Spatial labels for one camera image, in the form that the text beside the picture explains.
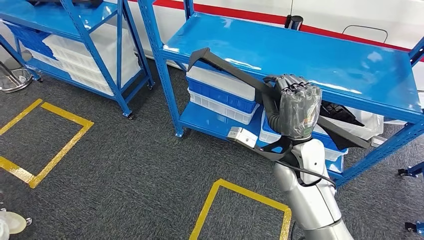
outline white container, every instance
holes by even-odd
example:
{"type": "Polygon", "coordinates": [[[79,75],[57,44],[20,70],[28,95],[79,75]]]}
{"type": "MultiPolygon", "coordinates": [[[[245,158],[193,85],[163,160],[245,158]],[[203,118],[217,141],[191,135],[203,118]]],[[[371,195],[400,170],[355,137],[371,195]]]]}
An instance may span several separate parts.
{"type": "Polygon", "coordinates": [[[101,84],[101,83],[91,81],[89,78],[86,78],[84,76],[76,75],[76,74],[73,74],[73,73],[69,73],[69,75],[70,75],[70,78],[72,80],[74,80],[75,82],[78,82],[78,83],[83,84],[87,87],[90,87],[92,89],[103,92],[107,95],[110,95],[110,96],[114,95],[114,93],[112,92],[111,88],[106,83],[106,81],[104,82],[105,84],[101,84]]]}
{"type": "MultiPolygon", "coordinates": [[[[273,132],[265,131],[263,129],[265,114],[266,113],[265,113],[265,110],[264,110],[263,113],[262,113],[262,120],[260,122],[259,140],[264,142],[264,143],[271,144],[271,143],[278,141],[280,139],[281,135],[273,133],[273,132]]],[[[319,139],[319,138],[317,138],[317,139],[322,141],[322,143],[324,144],[324,147],[326,146],[326,142],[327,142],[326,139],[319,139]]],[[[343,151],[337,151],[337,150],[333,150],[333,149],[326,147],[325,148],[325,159],[334,162],[340,156],[348,154],[348,152],[349,152],[348,149],[345,149],[343,151]]]]}
{"type": "Polygon", "coordinates": [[[29,48],[27,48],[27,50],[31,53],[31,55],[32,55],[33,58],[35,58],[37,60],[40,60],[41,62],[44,62],[44,63],[46,63],[48,65],[51,65],[51,66],[53,66],[55,68],[58,68],[60,70],[64,70],[64,68],[62,66],[62,63],[60,61],[54,60],[53,58],[50,58],[50,57],[48,57],[46,55],[43,55],[43,54],[41,54],[41,53],[39,53],[37,51],[31,50],[29,48]]]}
{"type": "Polygon", "coordinates": [[[240,98],[255,100],[255,89],[235,77],[196,66],[192,67],[186,76],[240,98]]]}
{"type": "Polygon", "coordinates": [[[210,99],[208,97],[205,97],[203,95],[197,94],[195,92],[190,91],[187,89],[188,93],[190,93],[190,101],[192,103],[195,103],[197,105],[200,105],[204,108],[207,108],[209,110],[212,110],[218,114],[221,114],[227,118],[233,119],[237,122],[240,122],[242,124],[249,125],[249,123],[252,120],[253,115],[256,112],[256,109],[258,109],[259,104],[255,106],[252,113],[245,113],[240,110],[237,110],[233,107],[230,107],[228,105],[222,104],[218,101],[215,101],[213,99],[210,99]]]}
{"type": "MultiPolygon", "coordinates": [[[[133,60],[132,62],[130,62],[129,64],[127,64],[125,68],[122,65],[121,87],[123,87],[138,71],[140,71],[140,66],[139,66],[137,58],[133,60]]],[[[114,95],[111,88],[109,87],[108,83],[106,82],[104,78],[102,81],[97,81],[97,80],[93,81],[92,78],[89,78],[85,75],[75,74],[72,71],[69,71],[68,73],[72,80],[80,84],[83,84],[92,89],[98,90],[100,92],[103,92],[110,96],[114,95]]]]}
{"type": "MultiPolygon", "coordinates": [[[[117,69],[117,27],[109,24],[102,24],[95,31],[90,33],[100,57],[109,70],[110,74],[116,79],[117,69]]],[[[53,56],[61,61],[77,65],[86,70],[100,72],[99,67],[94,61],[92,55],[82,42],[74,41],[57,35],[50,35],[43,40],[53,52],[53,56]]],[[[127,29],[122,29],[122,65],[137,58],[134,54],[134,42],[127,29]]]]}
{"type": "MultiPolygon", "coordinates": [[[[349,133],[358,136],[362,139],[369,140],[370,138],[382,134],[384,131],[384,117],[363,110],[358,110],[351,107],[346,107],[364,126],[358,126],[344,121],[335,120],[325,117],[330,122],[348,131],[349,133]]],[[[320,126],[316,126],[315,132],[327,134],[320,126]]]]}
{"type": "MultiPolygon", "coordinates": [[[[131,50],[130,53],[127,53],[126,56],[122,54],[122,64],[121,64],[121,84],[125,84],[130,80],[132,76],[138,71],[140,71],[140,66],[138,64],[138,58],[134,54],[134,52],[131,50]]],[[[82,76],[84,78],[91,79],[93,82],[97,82],[99,84],[103,84],[106,82],[105,78],[102,75],[102,72],[97,67],[96,69],[88,69],[86,67],[80,66],[75,63],[71,63],[65,59],[62,59],[58,57],[57,59],[60,60],[63,69],[67,71],[68,73],[72,73],[75,75],[82,76]]],[[[113,81],[117,82],[117,66],[112,67],[112,72],[110,72],[110,75],[112,76],[113,81]]]]}

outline robotic hand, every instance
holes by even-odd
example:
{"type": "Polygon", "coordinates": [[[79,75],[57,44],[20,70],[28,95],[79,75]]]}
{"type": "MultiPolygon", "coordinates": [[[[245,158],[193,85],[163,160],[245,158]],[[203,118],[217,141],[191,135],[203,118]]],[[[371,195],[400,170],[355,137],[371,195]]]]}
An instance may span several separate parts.
{"type": "Polygon", "coordinates": [[[197,61],[255,88],[255,101],[263,104],[269,126],[281,133],[281,138],[259,147],[258,137],[242,127],[232,127],[227,138],[275,162],[274,175],[286,193],[288,206],[304,230],[305,238],[353,239],[334,198],[336,184],[329,178],[325,166],[324,145],[313,139],[311,133],[316,124],[320,125],[339,149],[367,148],[370,144],[320,117],[322,90],[303,77],[283,74],[268,76],[261,82],[214,55],[209,48],[194,51],[187,70],[197,61]],[[281,147],[282,152],[273,151],[276,147],[281,147]]]}

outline red stripe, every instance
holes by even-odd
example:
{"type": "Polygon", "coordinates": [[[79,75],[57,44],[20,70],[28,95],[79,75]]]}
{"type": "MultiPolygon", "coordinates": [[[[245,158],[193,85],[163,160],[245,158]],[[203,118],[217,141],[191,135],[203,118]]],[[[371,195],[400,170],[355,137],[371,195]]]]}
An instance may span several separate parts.
{"type": "MultiPolygon", "coordinates": [[[[184,10],[183,2],[176,1],[176,0],[156,0],[153,4],[156,6],[161,6],[161,7],[184,10]]],[[[226,8],[226,7],[220,7],[220,6],[210,6],[210,5],[204,5],[204,4],[198,4],[198,3],[194,3],[194,10],[196,12],[201,12],[206,14],[220,15],[225,17],[239,18],[239,19],[247,19],[247,20],[260,21],[265,23],[273,23],[273,24],[284,24],[284,22],[286,21],[285,16],[232,9],[232,8],[226,8]]],[[[329,31],[329,30],[325,30],[325,29],[317,28],[313,26],[308,26],[308,25],[302,25],[300,30],[307,33],[318,34],[318,35],[333,37],[337,39],[349,40],[349,41],[363,43],[363,44],[370,44],[374,46],[397,49],[397,50],[406,51],[406,52],[410,51],[410,49],[408,48],[390,45],[390,44],[386,44],[386,43],[382,43],[378,41],[368,40],[361,37],[341,34],[339,32],[329,31]]]]}

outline blue shelving unit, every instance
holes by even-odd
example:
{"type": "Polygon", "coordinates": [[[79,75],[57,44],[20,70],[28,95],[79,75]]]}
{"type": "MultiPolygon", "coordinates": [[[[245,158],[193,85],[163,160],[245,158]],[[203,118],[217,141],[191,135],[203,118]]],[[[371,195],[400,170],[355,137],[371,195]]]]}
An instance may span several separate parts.
{"type": "MultiPolygon", "coordinates": [[[[411,53],[194,12],[184,0],[187,21],[166,43],[160,39],[151,1],[138,0],[157,70],[175,127],[225,139],[231,127],[258,135],[261,111],[243,125],[189,102],[179,114],[166,60],[187,64],[195,50],[210,51],[261,80],[267,75],[304,76],[323,89],[323,99],[408,122],[405,127],[343,173],[330,171],[338,186],[347,183],[424,132],[424,114],[412,73],[423,52],[424,38],[411,53]]],[[[198,67],[214,70],[198,61],[198,67]]]]}
{"type": "Polygon", "coordinates": [[[54,3],[46,3],[38,6],[32,6],[26,0],[2,0],[0,9],[0,19],[19,24],[25,27],[40,30],[46,33],[58,35],[64,38],[72,39],[84,43],[87,50],[91,53],[95,63],[104,76],[109,85],[113,96],[107,95],[101,91],[85,86],[81,83],[73,81],[71,76],[56,67],[37,59],[31,59],[25,62],[20,55],[0,36],[1,45],[23,66],[31,70],[35,79],[40,76],[34,71],[40,71],[52,77],[65,81],[74,86],[88,90],[95,94],[113,99],[118,102],[122,108],[125,117],[132,118],[131,110],[127,103],[145,84],[151,89],[155,84],[150,73],[149,66],[143,51],[143,47],[139,38],[133,16],[130,11],[127,0],[118,0],[117,4],[103,2],[98,7],[88,7],[86,4],[72,4],[71,0],[60,0],[61,5],[54,3]],[[111,74],[105,66],[102,58],[99,55],[93,41],[90,38],[90,33],[97,27],[104,24],[111,17],[117,16],[117,53],[116,65],[117,75],[116,83],[113,81],[111,74]],[[138,56],[141,62],[141,70],[137,72],[123,87],[121,87],[121,65],[122,65],[122,18],[127,20],[128,28],[133,37],[137,48],[138,56]],[[123,92],[141,75],[142,81],[129,93],[127,97],[123,96],[123,92]]]}

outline yellow tape square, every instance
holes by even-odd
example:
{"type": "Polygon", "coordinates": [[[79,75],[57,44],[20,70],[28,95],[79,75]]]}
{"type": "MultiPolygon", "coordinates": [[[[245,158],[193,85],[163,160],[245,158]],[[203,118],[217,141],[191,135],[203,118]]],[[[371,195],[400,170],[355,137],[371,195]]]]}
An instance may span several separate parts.
{"type": "Polygon", "coordinates": [[[206,216],[208,215],[208,212],[212,206],[212,202],[214,201],[215,196],[217,195],[220,187],[227,188],[236,193],[239,193],[248,198],[251,198],[253,200],[256,200],[258,202],[261,202],[263,204],[266,204],[270,207],[276,208],[284,212],[279,239],[287,240],[287,238],[289,237],[290,220],[292,219],[292,210],[287,205],[272,200],[266,196],[260,195],[256,192],[250,191],[249,189],[243,188],[229,181],[225,181],[222,178],[213,183],[212,188],[210,189],[210,192],[207,195],[206,201],[204,201],[203,208],[201,209],[199,217],[197,218],[196,224],[194,225],[194,229],[191,232],[190,240],[198,239],[200,231],[202,230],[202,226],[205,223],[206,216]]]}
{"type": "MultiPolygon", "coordinates": [[[[17,122],[24,118],[28,113],[34,110],[38,105],[43,102],[42,99],[37,99],[33,104],[19,113],[14,119],[8,122],[4,127],[0,129],[0,136],[3,135],[7,130],[13,127],[17,122]]],[[[35,188],[49,172],[58,164],[58,162],[64,157],[64,155],[80,140],[80,138],[91,128],[94,122],[89,121],[85,118],[77,116],[71,112],[65,111],[57,106],[54,106],[48,102],[44,102],[40,106],[41,108],[48,110],[54,114],[57,114],[65,119],[68,119],[74,123],[82,125],[82,128],[76,133],[75,136],[50,160],[49,163],[41,170],[41,172],[34,176],[25,169],[19,167],[13,162],[0,156],[0,168],[5,169],[9,173],[15,175],[20,180],[24,181],[29,185],[30,188],[35,188]]]]}

